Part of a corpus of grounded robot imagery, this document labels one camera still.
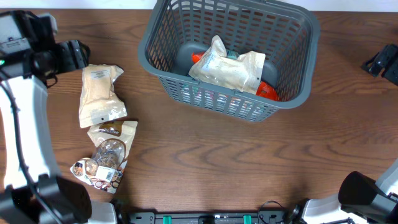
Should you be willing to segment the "beige pouch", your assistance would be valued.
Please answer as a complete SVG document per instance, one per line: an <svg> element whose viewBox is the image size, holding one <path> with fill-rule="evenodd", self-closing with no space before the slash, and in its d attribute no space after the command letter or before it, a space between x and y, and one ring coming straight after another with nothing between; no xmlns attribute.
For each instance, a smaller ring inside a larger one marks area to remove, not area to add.
<svg viewBox="0 0 398 224"><path fill-rule="evenodd" d="M256 94L265 60L265 54L255 51L241 54L236 59L229 58L223 41L216 35L210 48L188 74L205 83Z"/></svg>
<svg viewBox="0 0 398 224"><path fill-rule="evenodd" d="M117 65L89 65L83 69L79 122L81 128L127 116L125 104L114 92L124 70Z"/></svg>

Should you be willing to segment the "brown snack pouch with window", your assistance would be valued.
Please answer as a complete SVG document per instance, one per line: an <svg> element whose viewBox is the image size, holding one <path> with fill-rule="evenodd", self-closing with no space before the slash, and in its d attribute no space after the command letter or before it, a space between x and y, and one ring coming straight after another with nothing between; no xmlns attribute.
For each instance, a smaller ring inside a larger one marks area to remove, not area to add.
<svg viewBox="0 0 398 224"><path fill-rule="evenodd" d="M95 151L90 158L75 162L70 172L96 189L116 193L123 179L137 125L136 121L110 121L91 126L88 136L95 145Z"/></svg>

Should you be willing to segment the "multicolour tissue pack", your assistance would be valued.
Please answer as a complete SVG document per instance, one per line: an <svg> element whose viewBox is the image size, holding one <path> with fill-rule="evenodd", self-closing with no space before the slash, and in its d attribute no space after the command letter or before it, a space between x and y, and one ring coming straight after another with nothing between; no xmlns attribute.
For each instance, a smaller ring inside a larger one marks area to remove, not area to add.
<svg viewBox="0 0 398 224"><path fill-rule="evenodd" d="M204 109L217 111L249 121L263 121L273 115L277 108L255 103L250 100L232 97L197 86L180 84L182 102Z"/></svg>

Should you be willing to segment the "light blue wipes packet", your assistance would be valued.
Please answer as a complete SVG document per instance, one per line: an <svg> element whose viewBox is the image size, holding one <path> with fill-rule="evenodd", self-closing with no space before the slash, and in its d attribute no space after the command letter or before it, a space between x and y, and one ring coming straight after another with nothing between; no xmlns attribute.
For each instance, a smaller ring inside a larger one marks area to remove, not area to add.
<svg viewBox="0 0 398 224"><path fill-rule="evenodd" d="M237 60L239 57L239 54L233 50L227 50L226 56L230 59Z"/></svg>

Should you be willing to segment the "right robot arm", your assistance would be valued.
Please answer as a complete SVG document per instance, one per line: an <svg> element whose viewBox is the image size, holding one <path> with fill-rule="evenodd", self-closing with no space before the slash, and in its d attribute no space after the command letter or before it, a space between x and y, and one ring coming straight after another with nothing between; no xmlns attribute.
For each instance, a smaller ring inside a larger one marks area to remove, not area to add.
<svg viewBox="0 0 398 224"><path fill-rule="evenodd" d="M397 224L397 162L380 178L354 171L339 192L296 205L286 223L391 223Z"/></svg>

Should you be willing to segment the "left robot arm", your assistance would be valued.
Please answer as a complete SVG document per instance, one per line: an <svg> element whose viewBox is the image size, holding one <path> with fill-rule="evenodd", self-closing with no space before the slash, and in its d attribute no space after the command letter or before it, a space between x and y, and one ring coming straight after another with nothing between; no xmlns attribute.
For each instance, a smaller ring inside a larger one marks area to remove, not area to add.
<svg viewBox="0 0 398 224"><path fill-rule="evenodd" d="M86 67L90 50L77 40L6 44L1 57L1 114L6 174L1 218L8 223L116 223L113 204L94 202L64 179L47 119L47 80Z"/></svg>

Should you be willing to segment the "grey plastic basket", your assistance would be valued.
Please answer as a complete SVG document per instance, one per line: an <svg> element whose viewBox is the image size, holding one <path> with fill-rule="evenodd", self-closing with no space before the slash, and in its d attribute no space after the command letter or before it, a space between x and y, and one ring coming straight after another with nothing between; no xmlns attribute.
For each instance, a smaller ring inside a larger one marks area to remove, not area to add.
<svg viewBox="0 0 398 224"><path fill-rule="evenodd" d="M266 55L261 80L275 89L279 101L204 83L188 74L192 53L206 51L216 35L228 50ZM183 103L183 83L278 110L291 109L302 105L311 92L319 37L320 25L312 12L282 1L157 1L137 56L175 101Z"/></svg>

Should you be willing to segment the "orange cracker package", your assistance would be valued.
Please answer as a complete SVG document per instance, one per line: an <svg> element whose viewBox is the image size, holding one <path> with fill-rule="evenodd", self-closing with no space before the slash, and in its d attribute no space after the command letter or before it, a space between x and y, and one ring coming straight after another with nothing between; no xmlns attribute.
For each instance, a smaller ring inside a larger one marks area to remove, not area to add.
<svg viewBox="0 0 398 224"><path fill-rule="evenodd" d="M193 63L199 62L203 55L204 52L192 53L192 62ZM266 82L260 82L256 95L270 100L279 101L279 96L275 91L275 89Z"/></svg>

